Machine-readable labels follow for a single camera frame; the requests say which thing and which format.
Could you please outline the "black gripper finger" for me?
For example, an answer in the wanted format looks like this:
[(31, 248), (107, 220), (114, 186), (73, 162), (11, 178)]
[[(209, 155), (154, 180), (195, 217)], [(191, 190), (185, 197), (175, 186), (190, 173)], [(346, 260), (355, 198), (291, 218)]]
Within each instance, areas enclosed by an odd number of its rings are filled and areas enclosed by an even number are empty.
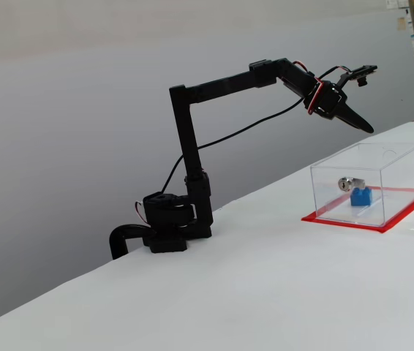
[(340, 107), (340, 120), (363, 132), (374, 132), (373, 127), (364, 118), (346, 105)]
[(357, 113), (354, 113), (354, 112), (337, 113), (335, 117), (355, 129), (359, 129), (368, 134), (372, 133), (372, 126)]

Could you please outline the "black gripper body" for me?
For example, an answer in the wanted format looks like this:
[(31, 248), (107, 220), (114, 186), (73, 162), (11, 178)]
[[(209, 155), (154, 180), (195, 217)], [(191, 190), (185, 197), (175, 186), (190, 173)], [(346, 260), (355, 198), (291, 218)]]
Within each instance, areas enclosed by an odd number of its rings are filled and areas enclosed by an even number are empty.
[(329, 80), (315, 78), (303, 89), (304, 106), (309, 115), (318, 114), (320, 117), (332, 120), (338, 118), (346, 103), (347, 96), (343, 92), (342, 82), (332, 83)]

